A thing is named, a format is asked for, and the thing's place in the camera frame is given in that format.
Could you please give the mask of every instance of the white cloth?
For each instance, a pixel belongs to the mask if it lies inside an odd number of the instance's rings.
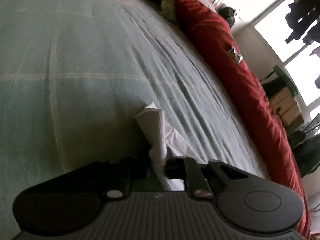
[[[192,149],[182,135],[164,119],[164,110],[158,109],[154,103],[135,116],[138,125],[151,145],[149,156],[152,167],[165,190],[183,190],[183,181],[167,179],[164,175],[164,165],[167,157],[167,147],[170,147],[173,157],[188,156],[198,163],[205,163]]]

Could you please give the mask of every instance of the ribbed plastic surface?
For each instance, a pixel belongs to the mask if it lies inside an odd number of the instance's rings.
[[[290,232],[282,236],[249,236],[226,224],[209,203],[195,201],[186,192],[132,192],[123,201],[108,203],[100,216],[78,232],[40,237],[23,232],[18,240],[296,240]]]

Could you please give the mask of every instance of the black bag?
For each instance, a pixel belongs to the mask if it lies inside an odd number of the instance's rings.
[[[235,24],[236,10],[231,7],[218,9],[218,13],[228,22],[230,28]]]

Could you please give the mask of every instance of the clothing hanging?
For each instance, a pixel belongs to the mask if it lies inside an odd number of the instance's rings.
[[[292,33],[285,41],[289,43],[292,40],[299,40],[306,32],[310,25],[320,16],[320,0],[300,0],[296,3],[289,4],[291,12],[285,17]],[[317,32],[319,26],[315,28],[305,39],[306,42],[316,40],[319,37]]]
[[[313,26],[308,31],[307,36],[305,36],[302,40],[307,45],[311,45],[314,41],[320,43],[320,23]]]

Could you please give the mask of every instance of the window frame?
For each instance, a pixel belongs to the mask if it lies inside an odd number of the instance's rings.
[[[269,43],[262,37],[262,35],[256,30],[255,26],[262,21],[267,15],[269,15],[274,9],[276,9],[279,5],[281,5],[285,0],[277,0],[273,4],[271,4],[266,10],[264,10],[259,16],[257,16],[249,25],[248,27],[253,31],[253,33],[259,38],[259,40],[265,45],[267,50],[270,52],[270,54],[276,59],[277,65],[286,73],[286,75],[291,79],[291,81],[294,83],[292,80],[289,72],[286,70],[286,65],[290,63],[295,57],[293,54],[289,59],[286,61],[282,61],[279,56],[276,54],[276,52],[272,49],[272,47],[269,45]],[[320,97],[317,98],[315,101],[313,101],[311,104],[306,106],[304,103],[304,100],[302,99],[302,96],[300,95],[300,92],[298,91],[298,95],[295,97],[297,104],[301,110],[301,114],[303,117],[304,122],[308,122],[311,120],[310,117],[310,112],[318,107],[320,105]]]

